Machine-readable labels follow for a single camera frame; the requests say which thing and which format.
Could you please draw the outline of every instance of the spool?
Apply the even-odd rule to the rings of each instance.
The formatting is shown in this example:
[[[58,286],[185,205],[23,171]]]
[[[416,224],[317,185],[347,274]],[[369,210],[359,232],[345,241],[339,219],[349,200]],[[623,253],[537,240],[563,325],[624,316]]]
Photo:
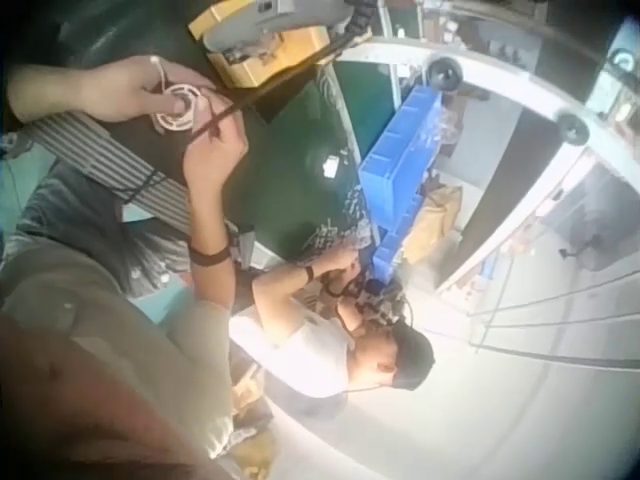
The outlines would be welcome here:
[[[155,114],[158,124],[172,132],[182,132],[193,128],[193,112],[196,106],[196,99],[200,96],[197,88],[186,83],[171,85],[164,91],[182,99],[186,105],[186,112],[182,115],[168,115],[166,113]]]

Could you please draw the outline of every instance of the black cap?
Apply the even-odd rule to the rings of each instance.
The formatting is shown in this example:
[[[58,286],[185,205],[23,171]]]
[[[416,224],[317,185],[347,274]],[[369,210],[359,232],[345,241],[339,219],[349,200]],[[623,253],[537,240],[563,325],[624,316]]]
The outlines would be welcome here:
[[[398,344],[397,370],[391,386],[413,391],[422,385],[436,363],[433,347],[427,337],[404,321],[396,322],[391,333]]]

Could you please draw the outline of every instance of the blue storage box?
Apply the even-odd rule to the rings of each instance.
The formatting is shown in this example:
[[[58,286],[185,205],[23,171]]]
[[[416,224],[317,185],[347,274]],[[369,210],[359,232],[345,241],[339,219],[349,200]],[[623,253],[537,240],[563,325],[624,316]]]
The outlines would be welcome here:
[[[396,230],[388,232],[373,254],[373,276],[385,285],[391,281],[394,270],[394,259],[402,249],[402,242],[409,234],[413,222],[424,203],[422,195],[415,194],[405,214],[400,218]]]
[[[417,86],[360,165],[371,220],[395,230],[438,152],[442,96]]]

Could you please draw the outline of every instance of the hand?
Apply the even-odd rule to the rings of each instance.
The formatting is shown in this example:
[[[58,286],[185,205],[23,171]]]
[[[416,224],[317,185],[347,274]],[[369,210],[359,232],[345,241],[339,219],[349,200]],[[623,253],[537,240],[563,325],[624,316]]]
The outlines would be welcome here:
[[[206,89],[201,95],[194,110],[194,132],[231,105],[226,98]],[[240,112],[223,119],[214,128],[219,135],[203,133],[191,142],[184,155],[182,168],[192,197],[209,198],[211,193],[219,194],[249,148]]]
[[[170,83],[188,83],[213,89],[199,73],[177,63],[160,59]],[[125,60],[80,72],[80,109],[105,122],[119,122],[153,113],[181,114],[184,101],[171,94],[151,93],[161,75],[151,56]]]
[[[336,245],[324,252],[318,262],[324,271],[346,270],[358,263],[358,249],[351,244]]]

